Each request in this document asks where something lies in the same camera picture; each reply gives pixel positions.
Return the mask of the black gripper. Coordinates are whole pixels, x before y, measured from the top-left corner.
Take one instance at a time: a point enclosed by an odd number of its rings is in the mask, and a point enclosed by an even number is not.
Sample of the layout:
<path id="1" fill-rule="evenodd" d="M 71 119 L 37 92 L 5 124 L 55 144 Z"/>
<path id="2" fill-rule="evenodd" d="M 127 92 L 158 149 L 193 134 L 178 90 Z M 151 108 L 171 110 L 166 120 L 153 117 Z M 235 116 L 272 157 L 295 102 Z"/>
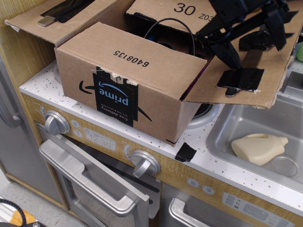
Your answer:
<path id="1" fill-rule="evenodd" d="M 216 15 L 196 33 L 197 40 L 232 41 L 265 25 L 277 50 L 283 49 L 289 33 L 284 24 L 290 21 L 285 0 L 211 0 Z M 210 43 L 214 54 L 229 68 L 240 69 L 240 57 L 230 42 Z"/>

